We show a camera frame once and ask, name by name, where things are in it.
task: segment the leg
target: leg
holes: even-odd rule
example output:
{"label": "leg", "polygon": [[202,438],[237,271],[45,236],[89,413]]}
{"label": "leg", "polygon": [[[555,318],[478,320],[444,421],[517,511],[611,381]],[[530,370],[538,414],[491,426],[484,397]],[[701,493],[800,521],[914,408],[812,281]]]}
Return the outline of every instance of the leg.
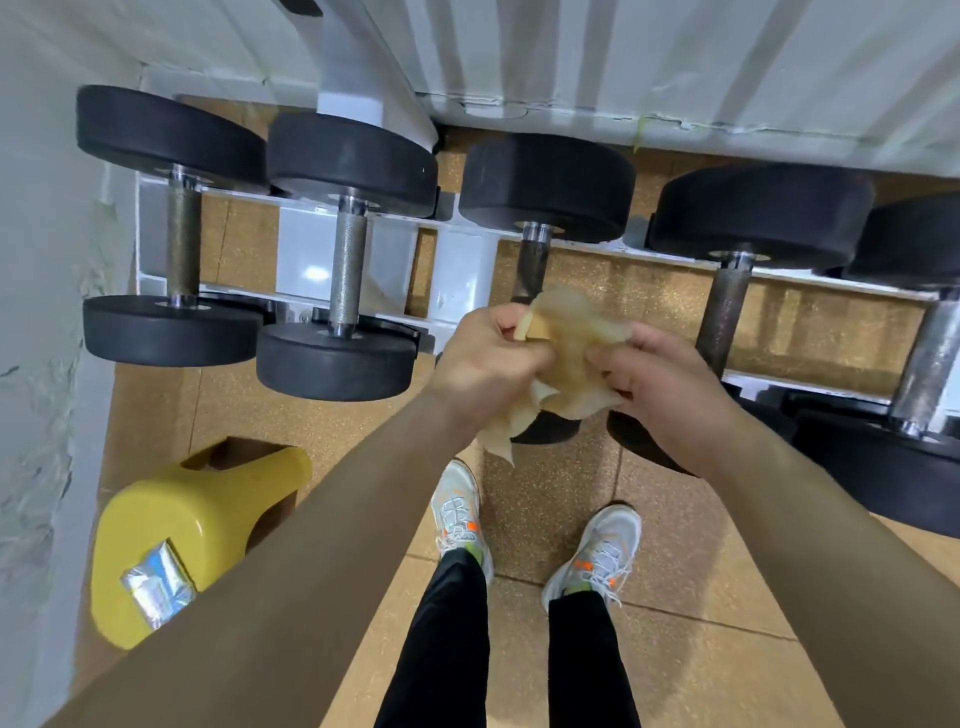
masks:
{"label": "leg", "polygon": [[466,465],[455,460],[447,466],[431,506],[443,558],[410,624],[376,728],[446,726],[451,719],[465,728],[487,723],[487,585],[493,564]]}
{"label": "leg", "polygon": [[576,555],[543,588],[550,616],[550,725],[639,728],[620,660],[609,601],[630,573],[640,543],[640,518],[629,506],[604,508],[590,519]]}

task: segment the white sneaker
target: white sneaker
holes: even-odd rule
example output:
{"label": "white sneaker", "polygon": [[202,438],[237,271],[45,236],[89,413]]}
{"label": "white sneaker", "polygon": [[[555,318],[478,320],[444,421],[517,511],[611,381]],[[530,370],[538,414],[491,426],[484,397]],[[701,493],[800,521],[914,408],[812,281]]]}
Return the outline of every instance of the white sneaker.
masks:
{"label": "white sneaker", "polygon": [[543,587],[540,602],[550,613],[550,602],[570,587],[588,584],[607,604],[618,596],[640,548],[642,521],[629,505],[608,505],[587,523],[573,558],[557,569]]}
{"label": "white sneaker", "polygon": [[454,548],[476,545],[483,554],[480,565],[489,587],[493,582],[493,557],[480,531],[480,491],[463,460],[451,460],[430,499],[437,525],[437,550],[443,556]]}

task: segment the floor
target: floor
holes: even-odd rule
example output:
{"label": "floor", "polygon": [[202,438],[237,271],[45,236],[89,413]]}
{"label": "floor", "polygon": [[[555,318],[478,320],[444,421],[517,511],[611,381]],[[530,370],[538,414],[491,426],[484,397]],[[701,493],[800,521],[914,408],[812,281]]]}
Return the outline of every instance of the floor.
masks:
{"label": "floor", "polygon": [[[262,129],[263,114],[217,108]],[[441,153],[444,189],[459,188],[463,150],[476,133],[458,133]],[[649,215],[660,187],[704,158],[641,150],[635,212]],[[945,182],[886,175],[885,199],[940,189]],[[408,308],[425,307],[432,259],[421,237]],[[249,203],[204,204],[205,280],[272,290],[276,211]],[[516,245],[501,244],[495,301],[506,300]],[[585,289],[611,310],[693,337],[709,278],[679,266],[557,251],[548,282]],[[748,372],[889,395],[921,308],[768,281],[752,284],[732,366]],[[422,355],[410,391],[359,404],[295,400],[259,385],[253,363],[200,370],[118,366],[101,501],[188,452],[227,435],[299,445],[315,481],[409,400],[429,377]],[[577,543],[589,515],[612,498],[644,519],[644,537],[623,607],[612,610],[620,649],[644,726],[831,726],[839,719],[793,638],[742,540],[709,486],[624,452],[602,417],[561,446],[515,447],[516,467],[464,453],[484,491],[482,523],[497,576],[490,590],[492,639],[488,697],[492,726],[546,725],[547,622],[540,586]],[[960,583],[960,541],[890,523],[934,566]],[[406,629],[437,560],[429,515],[398,570],[324,721],[326,728],[371,725]],[[84,621],[75,689],[120,655]]]}

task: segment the yellow stool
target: yellow stool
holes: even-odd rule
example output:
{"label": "yellow stool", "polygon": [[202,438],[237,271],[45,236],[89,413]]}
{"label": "yellow stool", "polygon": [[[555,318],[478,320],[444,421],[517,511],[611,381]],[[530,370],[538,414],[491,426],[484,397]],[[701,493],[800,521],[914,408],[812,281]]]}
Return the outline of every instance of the yellow stool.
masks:
{"label": "yellow stool", "polygon": [[138,480],[104,509],[90,570],[90,613],[116,646],[131,649],[151,633],[120,580],[150,549],[169,539],[202,592],[244,557],[260,517],[309,484],[313,468],[300,448],[227,470],[203,470],[223,444]]}

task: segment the foil packet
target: foil packet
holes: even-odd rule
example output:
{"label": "foil packet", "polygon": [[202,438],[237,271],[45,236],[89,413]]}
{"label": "foil packet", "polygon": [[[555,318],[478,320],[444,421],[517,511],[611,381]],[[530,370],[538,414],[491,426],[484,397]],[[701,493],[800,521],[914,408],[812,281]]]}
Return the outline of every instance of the foil packet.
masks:
{"label": "foil packet", "polygon": [[120,580],[154,630],[197,598],[197,588],[169,540],[148,551]]}

